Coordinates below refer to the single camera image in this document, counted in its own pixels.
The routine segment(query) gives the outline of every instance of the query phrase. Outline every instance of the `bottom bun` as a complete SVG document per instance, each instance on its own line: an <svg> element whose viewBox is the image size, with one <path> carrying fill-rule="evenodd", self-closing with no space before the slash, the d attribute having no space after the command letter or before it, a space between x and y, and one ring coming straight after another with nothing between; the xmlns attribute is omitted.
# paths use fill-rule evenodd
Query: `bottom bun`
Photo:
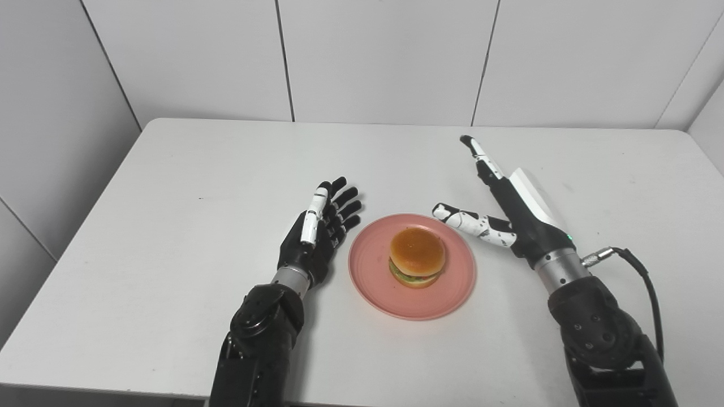
<svg viewBox="0 0 724 407"><path fill-rule="evenodd" d="M425 287L431 286L432 283L436 282L437 279L440 277L440 274L436 275L435 277L433 277L433 278L431 278L431 279L429 279L429 280L420 281L420 282L417 282L417 281L415 281L415 282L405 281L405 280L399 278L399 277L398 277L397 275L395 275L394 273L392 273L392 276L395 278L395 280L397 280L398 282L400 282L400 284L404 285L405 287L409 287L409 288L425 288Z"/></svg>

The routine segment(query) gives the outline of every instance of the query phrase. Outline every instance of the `black cable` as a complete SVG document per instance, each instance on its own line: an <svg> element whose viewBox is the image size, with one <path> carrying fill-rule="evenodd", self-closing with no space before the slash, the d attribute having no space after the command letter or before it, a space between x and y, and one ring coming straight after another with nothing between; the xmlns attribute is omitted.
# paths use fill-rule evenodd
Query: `black cable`
<svg viewBox="0 0 724 407"><path fill-rule="evenodd" d="M656 290L654 289L654 284L651 282L651 278L649 278L649 271L646 270L646 267L644 267L644 265L627 248L621 249L617 247L612 247L611 249L616 252L619 257L626 260L639 273L641 278L644 279L644 284L646 285L646 289L649 292L649 300L651 300L651 313L654 317L656 351L659 353L659 357L661 358L661 362L663 363L664 334L661 328L661 310L659 310L659 300L656 297Z"/></svg>

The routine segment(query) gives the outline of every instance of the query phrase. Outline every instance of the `white table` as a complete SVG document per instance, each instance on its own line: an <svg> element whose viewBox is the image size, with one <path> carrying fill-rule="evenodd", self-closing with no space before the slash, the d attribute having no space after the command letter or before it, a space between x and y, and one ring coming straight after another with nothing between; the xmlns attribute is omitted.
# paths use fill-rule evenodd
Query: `white table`
<svg viewBox="0 0 724 407"><path fill-rule="evenodd" d="M445 201L496 216L460 134L536 174L580 254L628 246L660 297L682 406L717 405L724 179L685 133L159 119L145 129L0 353L0 382L205 398L243 296L317 184L345 175L362 226ZM526 262L465 236L478 267L453 314L409 322L357 294L347 256L305 298L290 400L356 406L576 406L547 294ZM639 276L596 266L652 334Z"/></svg>

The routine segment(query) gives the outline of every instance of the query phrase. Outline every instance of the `silver wrist cylinder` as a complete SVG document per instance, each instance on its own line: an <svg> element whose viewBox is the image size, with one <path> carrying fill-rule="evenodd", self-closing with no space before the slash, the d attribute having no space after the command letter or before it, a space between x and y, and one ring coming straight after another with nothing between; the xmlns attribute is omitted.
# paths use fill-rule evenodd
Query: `silver wrist cylinder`
<svg viewBox="0 0 724 407"><path fill-rule="evenodd" d="M535 263L533 268L549 295L569 282L591 275L572 248L562 248L547 253Z"/></svg>
<svg viewBox="0 0 724 407"><path fill-rule="evenodd" d="M304 270L298 269L297 267L284 266L277 270L271 283L286 285L294 290L299 295L299 298L304 299L304 295L307 293L307 290L309 290L310 281L309 274Z"/></svg>

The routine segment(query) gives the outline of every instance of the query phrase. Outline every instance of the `hamburger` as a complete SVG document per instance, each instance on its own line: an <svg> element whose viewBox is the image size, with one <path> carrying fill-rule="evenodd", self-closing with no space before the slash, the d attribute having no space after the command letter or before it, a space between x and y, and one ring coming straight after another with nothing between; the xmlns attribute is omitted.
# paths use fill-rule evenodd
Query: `hamburger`
<svg viewBox="0 0 724 407"><path fill-rule="evenodd" d="M440 277L444 265L445 247L425 229L409 227L390 242L390 272L406 287L429 287Z"/></svg>

